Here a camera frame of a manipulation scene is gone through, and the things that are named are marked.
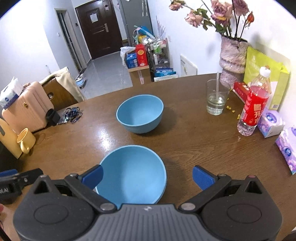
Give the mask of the person's left hand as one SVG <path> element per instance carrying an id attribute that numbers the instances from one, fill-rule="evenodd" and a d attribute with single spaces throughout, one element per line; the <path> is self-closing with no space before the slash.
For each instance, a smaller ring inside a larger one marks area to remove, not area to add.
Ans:
<path id="1" fill-rule="evenodd" d="M 4 210 L 4 205 L 3 204 L 0 204 L 0 215 L 3 212 L 3 210 Z"/>

